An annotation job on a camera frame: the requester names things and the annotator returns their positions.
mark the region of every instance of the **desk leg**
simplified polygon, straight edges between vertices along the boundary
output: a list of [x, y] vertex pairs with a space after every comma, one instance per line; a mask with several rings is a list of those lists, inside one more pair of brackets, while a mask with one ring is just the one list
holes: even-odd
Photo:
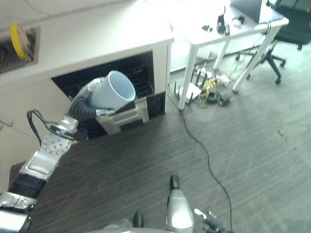
[[276, 34], [280, 30], [280, 28], [281, 28], [280, 26], [274, 27], [266, 35], [266, 38], [263, 41], [263, 43], [260, 45], [259, 49], [257, 50], [256, 55], [253, 57], [251, 62], [248, 64], [248, 66], [245, 68], [245, 70], [242, 72], [242, 74], [239, 76], [239, 78], [237, 79], [236, 83], [234, 84], [234, 86], [232, 88], [232, 91], [234, 93], [238, 92], [239, 87], [240, 87], [242, 81], [245, 80], [246, 77], [250, 74], [250, 72], [254, 69], [254, 67], [256, 66], [257, 62], [260, 60], [261, 56], [263, 55], [263, 53], [265, 52], [267, 47], [273, 41], [274, 37], [276, 36]]
[[189, 51], [189, 56], [188, 56], [188, 62], [187, 62], [187, 66], [186, 66], [183, 91], [181, 93], [181, 97], [179, 100], [179, 106], [178, 106], [179, 110], [184, 110], [184, 108], [185, 108], [187, 90], [188, 90], [189, 83], [191, 80], [191, 75], [192, 75], [192, 72], [194, 69], [195, 58], [196, 58], [197, 53], [198, 53], [198, 48], [195, 45], [191, 45], [190, 51]]
[[219, 64], [220, 64], [220, 63], [222, 62], [222, 60], [223, 60], [225, 51], [226, 51], [226, 49], [228, 48], [229, 42], [230, 42], [230, 40], [225, 40], [225, 41], [223, 42], [222, 50], [221, 50], [221, 51], [218, 53], [218, 55], [217, 55], [217, 59], [216, 59], [215, 64], [214, 64], [214, 66], [213, 66], [213, 70], [217, 70], [217, 69], [218, 69]]

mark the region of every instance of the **cable on floor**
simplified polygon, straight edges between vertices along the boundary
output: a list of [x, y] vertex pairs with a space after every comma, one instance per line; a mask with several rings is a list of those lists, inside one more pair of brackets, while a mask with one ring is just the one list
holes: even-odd
[[[173, 103], [173, 105], [176, 107], [176, 109], [179, 111], [178, 109], [178, 106], [174, 103], [174, 101], [171, 99], [171, 97], [169, 95], [167, 95], [168, 98], [170, 99], [170, 101]], [[224, 185], [220, 182], [220, 180], [214, 175], [211, 167], [210, 167], [210, 162], [209, 162], [209, 152], [208, 152], [208, 149], [206, 146], [204, 146], [204, 144], [199, 140], [197, 139], [195, 136], [193, 136], [193, 134], [189, 131], [189, 128], [187, 126], [187, 123], [186, 123], [186, 119], [185, 119], [185, 116], [184, 116], [184, 113], [183, 112], [180, 112], [182, 118], [183, 118], [183, 122], [184, 122], [184, 126], [185, 126], [185, 129], [187, 131], [187, 134], [197, 143], [199, 144], [203, 150], [205, 150], [205, 153], [207, 155], [207, 167], [208, 167], [208, 170], [209, 170], [209, 173], [211, 174], [212, 178], [216, 181], [216, 183], [222, 188], [222, 190], [224, 191], [227, 199], [228, 199], [228, 202], [229, 202], [229, 205], [230, 205], [230, 228], [231, 230], [233, 231], [232, 229], [232, 204], [231, 204], [231, 199], [230, 199], [230, 196], [226, 190], [226, 188], [224, 187]]]
[[41, 14], [46, 14], [47, 16], [52, 16], [51, 14], [47, 13], [47, 12], [44, 12], [44, 11], [40, 11], [38, 9], [36, 9], [34, 6], [32, 6], [29, 2], [29, 0], [24, 0], [24, 2], [31, 8], [33, 9], [34, 11], [38, 12], [38, 13], [41, 13]]
[[[268, 24], [268, 31], [267, 31], [267, 33], [269, 33], [270, 30], [271, 30], [271, 24]], [[264, 35], [264, 34], [261, 34], [261, 37], [259, 37], [259, 38], [254, 42], [253, 46], [248, 50], [249, 53], [250, 53], [251, 50], [254, 49], [255, 44], [263, 37], [263, 35]], [[244, 54], [243, 59], [235, 66], [234, 70], [230, 73], [229, 79], [231, 78], [232, 74], [234, 74], [235, 71], [237, 71], [237, 68], [244, 62], [244, 60], [245, 60], [245, 58], [246, 58], [246, 55], [247, 55], [247, 54]]]

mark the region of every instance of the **white cup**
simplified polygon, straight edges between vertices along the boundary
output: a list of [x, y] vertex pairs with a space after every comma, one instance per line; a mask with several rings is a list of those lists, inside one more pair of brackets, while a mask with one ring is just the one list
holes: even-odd
[[121, 72], [113, 70], [99, 79], [101, 81], [88, 99], [90, 107], [117, 111], [135, 99], [133, 84]]

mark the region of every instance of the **floor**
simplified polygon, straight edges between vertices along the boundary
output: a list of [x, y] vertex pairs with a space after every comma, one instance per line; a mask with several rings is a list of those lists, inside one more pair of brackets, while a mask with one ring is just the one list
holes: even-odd
[[[228, 107], [193, 102], [184, 111], [189, 130], [208, 148], [212, 170], [231, 197], [236, 233], [311, 229], [311, 46], [297, 51], [278, 44], [275, 54], [288, 58], [280, 85], [263, 64]], [[220, 72], [229, 75], [236, 64], [226, 57]], [[182, 75], [171, 76], [170, 89]], [[146, 227], [164, 229], [174, 172], [191, 207], [212, 211], [229, 228], [229, 204], [208, 172], [206, 154], [167, 99], [164, 116], [73, 146], [40, 195], [29, 232], [84, 233], [131, 219], [136, 210], [144, 213]], [[203, 233], [201, 220], [195, 217], [195, 223], [196, 233]]]

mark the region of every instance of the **black hose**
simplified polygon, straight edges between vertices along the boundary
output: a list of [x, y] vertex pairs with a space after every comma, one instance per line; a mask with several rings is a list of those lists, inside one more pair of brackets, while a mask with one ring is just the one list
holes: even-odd
[[90, 108], [87, 104], [87, 100], [84, 97], [78, 97], [69, 109], [69, 115], [78, 121], [85, 121], [94, 119], [96, 115], [96, 109]]

